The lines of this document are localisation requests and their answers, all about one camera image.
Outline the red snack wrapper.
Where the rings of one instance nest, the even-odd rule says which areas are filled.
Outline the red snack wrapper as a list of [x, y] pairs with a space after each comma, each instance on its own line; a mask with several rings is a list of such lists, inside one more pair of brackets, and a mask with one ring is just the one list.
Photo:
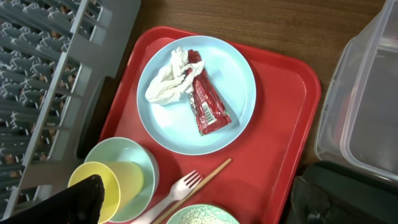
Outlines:
[[205, 68], [193, 79], [193, 92], [188, 98], [201, 136], [232, 123], [232, 119], [212, 85]]

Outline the yellow plastic cup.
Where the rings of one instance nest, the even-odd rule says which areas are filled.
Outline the yellow plastic cup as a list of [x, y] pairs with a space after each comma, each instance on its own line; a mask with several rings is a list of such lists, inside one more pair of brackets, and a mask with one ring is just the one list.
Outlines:
[[144, 184], [141, 168], [133, 162], [93, 161], [77, 167], [68, 181], [68, 186], [71, 187], [92, 175], [99, 175], [104, 187], [98, 223], [110, 221], [141, 191]]

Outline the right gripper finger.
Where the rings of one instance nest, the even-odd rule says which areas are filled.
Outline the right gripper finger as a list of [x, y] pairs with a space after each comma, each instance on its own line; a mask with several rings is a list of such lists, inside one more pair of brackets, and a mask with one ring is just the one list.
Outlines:
[[103, 202], [103, 181], [95, 174], [1, 224], [97, 224]]

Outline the white napkin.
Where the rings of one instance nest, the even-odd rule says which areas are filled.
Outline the white napkin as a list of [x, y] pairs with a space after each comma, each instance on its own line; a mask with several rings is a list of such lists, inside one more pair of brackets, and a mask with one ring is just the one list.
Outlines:
[[181, 47], [171, 52], [168, 65], [152, 79], [145, 93], [149, 103], [167, 105], [180, 101], [184, 93], [193, 92], [193, 80], [205, 69], [205, 61], [188, 61], [189, 51]]

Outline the rice and peanut shells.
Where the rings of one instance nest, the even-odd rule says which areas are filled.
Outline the rice and peanut shells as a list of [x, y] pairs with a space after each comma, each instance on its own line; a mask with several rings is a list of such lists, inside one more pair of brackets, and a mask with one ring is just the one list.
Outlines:
[[180, 224], [232, 224], [233, 221], [225, 215], [225, 212], [198, 207], [189, 210], [180, 219]]

